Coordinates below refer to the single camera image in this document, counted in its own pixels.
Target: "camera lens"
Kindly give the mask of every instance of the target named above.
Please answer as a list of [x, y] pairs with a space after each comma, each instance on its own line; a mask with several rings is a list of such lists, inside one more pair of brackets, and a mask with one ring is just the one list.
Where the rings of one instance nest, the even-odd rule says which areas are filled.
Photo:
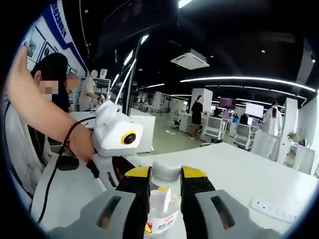
[[130, 133], [124, 138], [124, 144], [131, 144], [136, 139], [136, 134]]

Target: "woman in black dress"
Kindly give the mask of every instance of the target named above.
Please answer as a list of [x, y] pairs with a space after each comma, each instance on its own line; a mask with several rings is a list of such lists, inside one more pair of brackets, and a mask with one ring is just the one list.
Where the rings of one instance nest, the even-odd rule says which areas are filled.
[[190, 132], [189, 132], [189, 135], [191, 138], [193, 138], [196, 135], [196, 130], [201, 125], [201, 113], [203, 112], [203, 104], [201, 102], [202, 102], [202, 96], [199, 95], [191, 108], [192, 115], [191, 115], [191, 126], [190, 126]]

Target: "bottle label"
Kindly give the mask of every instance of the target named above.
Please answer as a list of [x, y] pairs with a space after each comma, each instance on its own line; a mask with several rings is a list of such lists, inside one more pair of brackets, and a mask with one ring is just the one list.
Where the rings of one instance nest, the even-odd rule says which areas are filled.
[[171, 228], [174, 224], [175, 219], [177, 218], [178, 213], [179, 211], [171, 214], [170, 216], [166, 218], [149, 217], [147, 224], [152, 230], [151, 234], [159, 234]]

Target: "air conditioner unit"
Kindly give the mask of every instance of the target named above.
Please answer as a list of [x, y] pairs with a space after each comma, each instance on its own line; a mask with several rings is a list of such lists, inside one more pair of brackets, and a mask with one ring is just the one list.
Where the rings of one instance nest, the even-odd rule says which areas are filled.
[[194, 70], [209, 66], [209, 64], [206, 62], [206, 58], [193, 49], [191, 49], [190, 52], [172, 59], [171, 62], [175, 63], [176, 65], [185, 67], [188, 70]]

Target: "bottle cap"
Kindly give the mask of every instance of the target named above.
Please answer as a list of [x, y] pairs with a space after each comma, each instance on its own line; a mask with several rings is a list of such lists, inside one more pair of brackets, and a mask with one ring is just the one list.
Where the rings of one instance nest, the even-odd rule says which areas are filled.
[[181, 165], [163, 162], [155, 159], [152, 164], [151, 180], [161, 187], [169, 187], [179, 179]]

